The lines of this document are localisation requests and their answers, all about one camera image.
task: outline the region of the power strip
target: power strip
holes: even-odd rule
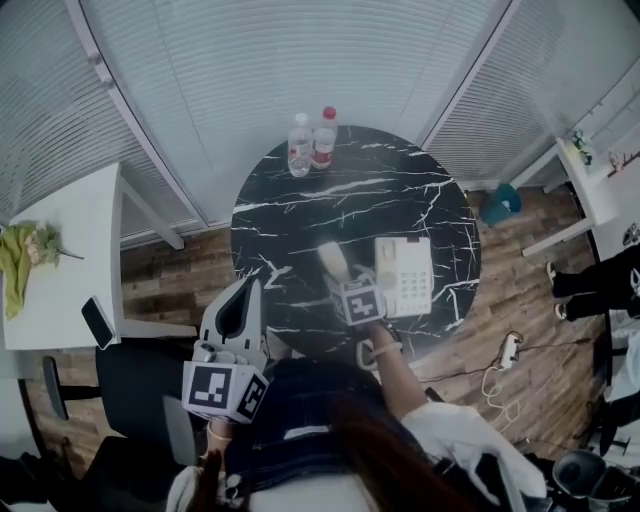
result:
[[[500,358],[500,370],[509,370],[513,366],[513,363],[518,361],[518,345],[522,344],[522,336],[511,331],[507,334],[504,340],[504,347],[502,350],[502,357]]]

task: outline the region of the bracelet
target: bracelet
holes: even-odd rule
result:
[[[222,437],[221,435],[216,434],[213,430],[211,430],[211,422],[207,423],[207,433],[215,437],[219,441],[231,441],[230,437]]]
[[[380,347],[371,352],[371,357],[374,359],[378,359],[378,356],[386,352],[391,352],[392,350],[397,350],[398,352],[402,352],[402,343],[396,341],[395,343],[391,343],[390,345],[385,345],[384,347]]]

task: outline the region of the red bottle cap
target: red bottle cap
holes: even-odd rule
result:
[[[325,107],[322,111],[322,116],[325,119],[335,119],[336,118],[336,109],[333,107]]]

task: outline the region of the window blinds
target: window blinds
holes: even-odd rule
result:
[[[640,24],[623,0],[525,0],[426,150],[458,180],[509,179],[639,56]]]
[[[117,160],[166,221],[191,217],[98,81],[63,0],[2,5],[0,69],[0,211],[14,215]],[[145,229],[125,203],[122,234]]]
[[[82,0],[139,120],[209,221],[229,220],[297,112],[415,140],[502,0]]]

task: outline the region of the teal trash bin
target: teal trash bin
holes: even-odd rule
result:
[[[495,226],[522,211],[522,200],[511,185],[498,185],[498,188],[480,210],[480,218],[485,224]]]

